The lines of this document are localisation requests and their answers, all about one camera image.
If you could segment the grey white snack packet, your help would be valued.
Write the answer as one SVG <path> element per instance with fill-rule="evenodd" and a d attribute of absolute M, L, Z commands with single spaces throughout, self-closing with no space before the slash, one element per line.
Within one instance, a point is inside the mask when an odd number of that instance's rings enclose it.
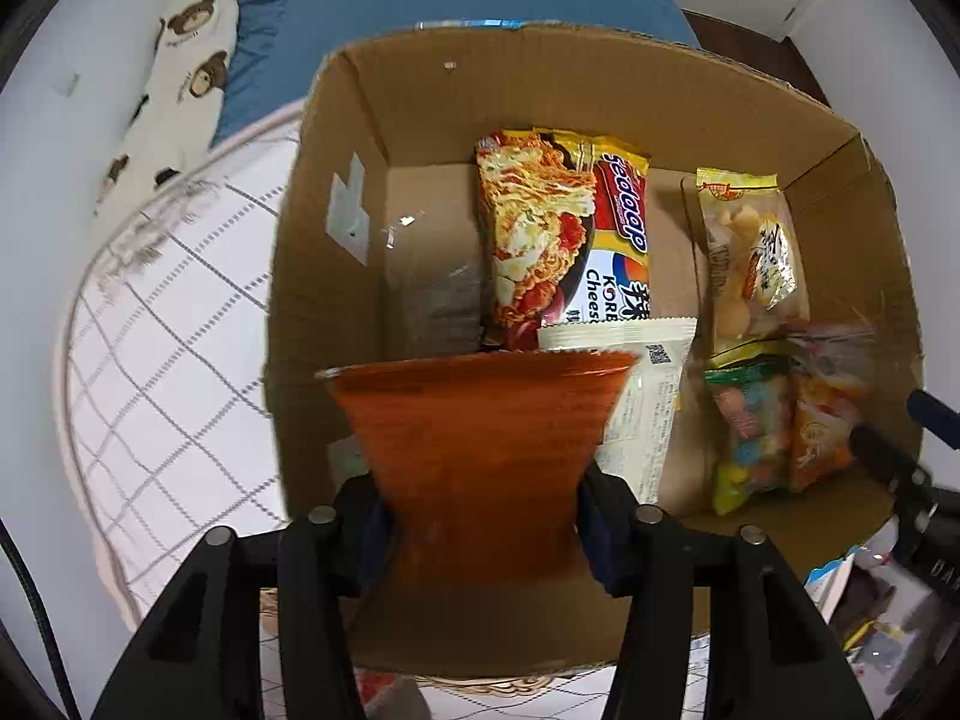
<path fill-rule="evenodd" d="M 542 351 L 625 351 L 635 355 L 617 405 L 597 447 L 602 472 L 619 476 L 640 504 L 659 500 L 686 356 L 695 317 L 558 323 L 540 328 Z"/>

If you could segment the orange panda snack bag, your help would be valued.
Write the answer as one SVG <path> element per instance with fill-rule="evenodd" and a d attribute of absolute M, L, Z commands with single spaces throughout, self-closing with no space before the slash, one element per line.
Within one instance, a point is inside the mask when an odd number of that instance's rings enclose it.
<path fill-rule="evenodd" d="M 793 493 L 853 465 L 850 434 L 874 383 L 875 337 L 866 325 L 822 325 L 788 337 L 794 394 L 788 483 Z"/>

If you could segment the colourful candy ball bag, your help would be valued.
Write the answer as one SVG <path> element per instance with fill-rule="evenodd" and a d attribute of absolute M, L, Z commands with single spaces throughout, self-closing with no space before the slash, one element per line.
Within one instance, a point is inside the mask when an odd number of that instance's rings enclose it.
<path fill-rule="evenodd" d="M 716 463 L 713 511 L 732 514 L 757 493 L 788 486 L 794 400 L 789 361 L 760 356 L 704 372 L 727 426 L 727 450 Z"/>

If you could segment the yellow clear cake packet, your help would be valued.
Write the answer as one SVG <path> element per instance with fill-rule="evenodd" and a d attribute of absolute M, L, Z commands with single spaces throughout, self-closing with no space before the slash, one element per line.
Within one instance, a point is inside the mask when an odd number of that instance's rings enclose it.
<path fill-rule="evenodd" d="M 700 167 L 688 187 L 703 218 L 713 353 L 804 328 L 811 301 L 778 177 Z"/>

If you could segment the yellow red noodle packet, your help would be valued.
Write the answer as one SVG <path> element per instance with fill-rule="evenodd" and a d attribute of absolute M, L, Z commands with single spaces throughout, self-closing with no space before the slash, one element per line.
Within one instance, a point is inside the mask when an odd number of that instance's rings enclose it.
<path fill-rule="evenodd" d="M 482 138 L 475 164 L 483 348 L 532 351 L 540 328 L 652 316 L 646 156 L 619 138 L 534 128 Z"/>

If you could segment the clutter on floor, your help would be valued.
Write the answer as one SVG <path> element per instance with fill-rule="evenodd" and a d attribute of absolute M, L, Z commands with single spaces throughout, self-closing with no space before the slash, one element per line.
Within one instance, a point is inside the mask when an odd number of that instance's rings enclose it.
<path fill-rule="evenodd" d="M 958 632 L 949 606 L 893 561 L 893 543 L 895 528 L 887 525 L 805 580 L 875 715 L 939 665 Z"/>

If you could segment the white quilted floral blanket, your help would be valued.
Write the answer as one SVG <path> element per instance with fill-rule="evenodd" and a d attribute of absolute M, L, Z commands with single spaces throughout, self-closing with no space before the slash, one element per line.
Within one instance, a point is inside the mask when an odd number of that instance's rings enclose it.
<path fill-rule="evenodd" d="M 304 101 L 280 107 L 207 154 L 217 160 L 164 197 L 143 195 L 124 227 L 98 232 L 62 341 L 55 397 L 65 465 L 94 530 L 107 591 L 131 631 L 213 525 L 240 535 L 286 525 L 263 394 L 278 212 Z M 415 320 L 415 353 L 469 351 L 478 323 L 477 236 L 416 203 L 387 211 L 389 298 Z M 415 242 L 438 223 L 452 244 Z M 613 665 L 530 678 L 394 678 L 361 673 L 379 717 L 601 718 Z"/>

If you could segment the blue milk cardboard box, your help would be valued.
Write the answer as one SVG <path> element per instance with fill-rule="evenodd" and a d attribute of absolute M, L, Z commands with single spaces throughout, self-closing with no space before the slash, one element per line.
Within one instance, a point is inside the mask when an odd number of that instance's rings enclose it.
<path fill-rule="evenodd" d="M 281 205 L 265 392 L 286 507 L 335 504 L 355 444 L 395 520 L 343 553 L 352 660 L 512 678 L 619 655 L 641 567 L 597 548 L 576 486 L 796 574 L 892 498 L 861 465 L 793 481 L 775 380 L 758 491 L 711 380 L 752 341 L 862 330 L 864 413 L 916 450 L 921 341 L 895 195 L 861 133 L 740 65 L 577 26 L 431 28 L 325 57 Z"/>

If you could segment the white bear print bolster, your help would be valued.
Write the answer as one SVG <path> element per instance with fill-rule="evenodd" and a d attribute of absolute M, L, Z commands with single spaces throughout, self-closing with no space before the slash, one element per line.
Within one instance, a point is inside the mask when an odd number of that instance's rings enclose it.
<path fill-rule="evenodd" d="M 142 96 L 101 182 L 98 231 L 112 229 L 205 158 L 223 109 L 238 23 L 238 0 L 167 2 Z"/>

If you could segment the white wall socket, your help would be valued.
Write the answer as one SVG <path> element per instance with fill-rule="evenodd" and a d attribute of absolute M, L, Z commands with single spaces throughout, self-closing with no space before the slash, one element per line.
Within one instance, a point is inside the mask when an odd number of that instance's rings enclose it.
<path fill-rule="evenodd" d="M 62 98 L 70 98 L 75 93 L 79 81 L 80 75 L 75 70 L 64 71 L 53 78 L 52 89 Z"/>

